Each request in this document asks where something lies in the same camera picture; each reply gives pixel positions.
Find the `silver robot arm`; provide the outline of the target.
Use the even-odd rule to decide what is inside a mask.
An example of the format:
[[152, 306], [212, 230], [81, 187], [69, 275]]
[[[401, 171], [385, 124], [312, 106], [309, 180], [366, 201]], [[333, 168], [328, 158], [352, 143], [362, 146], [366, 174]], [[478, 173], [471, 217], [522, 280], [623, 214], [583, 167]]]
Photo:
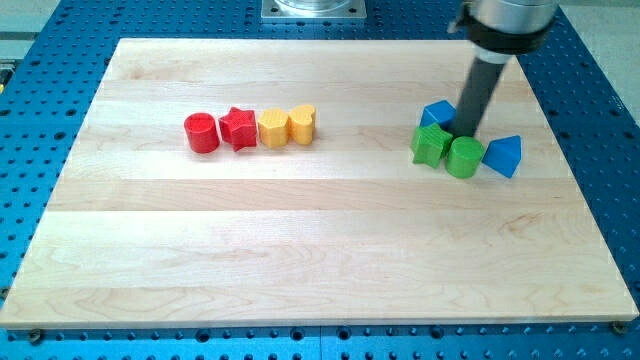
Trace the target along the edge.
[[465, 29], [478, 59], [502, 65], [543, 45], [557, 9], [555, 0], [464, 0], [447, 32]]

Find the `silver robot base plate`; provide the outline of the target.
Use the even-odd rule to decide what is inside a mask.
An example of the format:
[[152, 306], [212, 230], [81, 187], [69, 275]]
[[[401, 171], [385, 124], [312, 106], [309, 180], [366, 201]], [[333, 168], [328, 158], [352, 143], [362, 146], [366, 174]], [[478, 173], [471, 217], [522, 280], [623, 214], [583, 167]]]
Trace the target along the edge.
[[365, 19], [365, 0], [261, 0], [261, 17], [290, 19]]

